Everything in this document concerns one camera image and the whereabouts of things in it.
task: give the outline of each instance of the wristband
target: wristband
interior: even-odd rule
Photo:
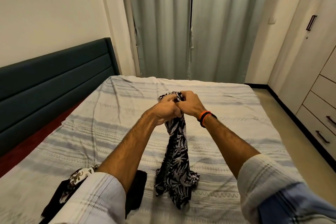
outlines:
[[[204,111],[204,112],[202,112],[201,115],[200,115],[200,117],[199,117],[199,119],[197,119],[202,127],[204,127],[203,126],[203,120],[208,115],[211,115],[211,116],[213,116],[213,117],[215,117],[217,119],[217,117],[212,112],[210,112],[210,111]]]

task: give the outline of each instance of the black bracelet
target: black bracelet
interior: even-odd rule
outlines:
[[[204,126],[203,126],[203,120],[204,120],[205,116],[207,116],[207,115],[212,115],[213,117],[215,117],[215,118],[217,119],[216,115],[214,115],[212,112],[210,112],[210,111],[206,111],[206,112],[204,112],[204,113],[202,114],[202,116],[200,117],[200,119],[198,120],[199,123],[200,123],[200,125],[201,125],[202,127],[204,127]]]

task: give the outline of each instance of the white bedspread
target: white bedspread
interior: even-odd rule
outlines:
[[[0,179],[0,223],[38,223],[62,180],[81,167],[101,163],[141,114],[171,91],[192,90],[205,108],[237,135],[282,166],[297,172],[280,136],[246,85],[133,76],[112,76],[29,156]],[[128,223],[244,223],[237,181],[205,128],[185,116],[190,168],[200,174],[190,203],[178,210],[168,194],[153,192],[169,135],[154,129],[139,169],[148,178],[140,209]]]

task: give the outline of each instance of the tiled floor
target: tiled floor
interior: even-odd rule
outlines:
[[[267,90],[254,92],[308,186],[336,206],[336,173]]]

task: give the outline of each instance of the person's left hand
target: person's left hand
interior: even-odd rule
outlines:
[[[157,118],[157,125],[164,124],[166,121],[175,117],[181,117],[181,110],[175,105],[176,94],[166,95],[159,103],[148,110]]]

